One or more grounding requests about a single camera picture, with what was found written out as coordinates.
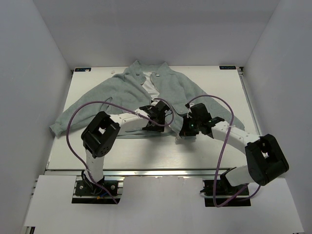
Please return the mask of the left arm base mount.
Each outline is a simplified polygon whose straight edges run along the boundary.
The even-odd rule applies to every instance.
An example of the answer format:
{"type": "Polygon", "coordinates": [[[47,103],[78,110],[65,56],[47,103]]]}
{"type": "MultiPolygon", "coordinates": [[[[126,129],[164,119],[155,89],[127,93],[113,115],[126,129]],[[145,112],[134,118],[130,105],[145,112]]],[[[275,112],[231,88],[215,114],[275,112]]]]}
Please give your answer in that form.
{"type": "Polygon", "coordinates": [[[103,177],[98,183],[101,187],[90,181],[84,174],[84,171],[82,171],[81,176],[76,178],[72,204],[117,205],[121,199],[123,182],[106,180],[103,177]]]}

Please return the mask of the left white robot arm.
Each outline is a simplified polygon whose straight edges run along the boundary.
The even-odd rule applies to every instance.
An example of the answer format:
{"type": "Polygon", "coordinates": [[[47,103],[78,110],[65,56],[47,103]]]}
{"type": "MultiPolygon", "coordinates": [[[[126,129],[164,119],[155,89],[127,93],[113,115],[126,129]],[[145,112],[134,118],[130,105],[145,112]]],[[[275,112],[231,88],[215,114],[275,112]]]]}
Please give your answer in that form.
{"type": "Polygon", "coordinates": [[[113,147],[116,138],[163,132],[169,110],[170,107],[165,102],[158,101],[156,105],[140,107],[134,114],[109,115],[102,111],[94,117],[81,135],[88,167],[82,174],[82,180],[91,194],[97,195],[103,189],[104,157],[113,147]]]}

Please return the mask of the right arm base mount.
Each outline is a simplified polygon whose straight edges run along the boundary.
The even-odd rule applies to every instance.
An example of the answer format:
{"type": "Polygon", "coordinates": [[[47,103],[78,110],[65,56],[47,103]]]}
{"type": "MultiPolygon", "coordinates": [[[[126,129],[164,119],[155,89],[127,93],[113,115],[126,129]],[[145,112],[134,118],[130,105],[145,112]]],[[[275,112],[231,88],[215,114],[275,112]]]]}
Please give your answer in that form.
{"type": "MultiPolygon", "coordinates": [[[[236,187],[231,187],[227,182],[223,180],[222,174],[227,171],[221,170],[218,173],[216,181],[216,193],[215,200],[217,204],[225,202],[227,199],[231,198],[233,195],[238,193],[244,185],[238,185],[236,187]]],[[[205,207],[214,207],[213,202],[213,184],[215,171],[209,171],[210,174],[203,175],[203,188],[200,190],[200,195],[204,197],[205,207]]],[[[229,201],[224,207],[248,207],[251,206],[250,191],[246,187],[238,196],[229,201]]]]}

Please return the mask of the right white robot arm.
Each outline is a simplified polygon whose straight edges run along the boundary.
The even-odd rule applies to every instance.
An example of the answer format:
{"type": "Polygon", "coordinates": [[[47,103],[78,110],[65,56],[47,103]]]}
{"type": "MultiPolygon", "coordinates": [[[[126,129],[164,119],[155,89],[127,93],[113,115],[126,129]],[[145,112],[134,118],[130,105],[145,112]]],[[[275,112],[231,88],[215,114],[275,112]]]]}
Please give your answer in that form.
{"type": "Polygon", "coordinates": [[[203,103],[186,105],[188,113],[183,116],[181,137],[203,134],[231,145],[246,157],[247,164],[228,169],[202,189],[205,195],[213,193],[234,195],[244,184],[257,183],[265,186],[289,170],[289,164],[276,138],[267,134],[259,136],[230,126],[221,117],[212,117],[203,103]]]}

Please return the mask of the grey zip-up jacket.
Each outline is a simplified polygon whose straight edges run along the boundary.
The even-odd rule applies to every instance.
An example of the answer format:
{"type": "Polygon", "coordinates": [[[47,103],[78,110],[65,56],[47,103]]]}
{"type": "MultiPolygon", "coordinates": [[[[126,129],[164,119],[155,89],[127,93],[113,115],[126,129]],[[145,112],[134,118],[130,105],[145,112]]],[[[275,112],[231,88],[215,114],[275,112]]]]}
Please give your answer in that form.
{"type": "Polygon", "coordinates": [[[162,98],[175,110],[170,129],[179,134],[182,129],[183,115],[188,112],[186,103],[203,103],[212,117],[221,117],[232,122],[235,127],[244,130],[244,124],[211,97],[207,97],[196,83],[183,73],[172,70],[167,63],[146,65],[137,60],[121,74],[115,74],[81,96],[66,109],[50,126],[50,130],[59,137],[73,118],[71,129],[86,127],[94,116],[105,111],[109,115],[121,114],[120,107],[136,110],[151,104],[152,99],[162,98]]]}

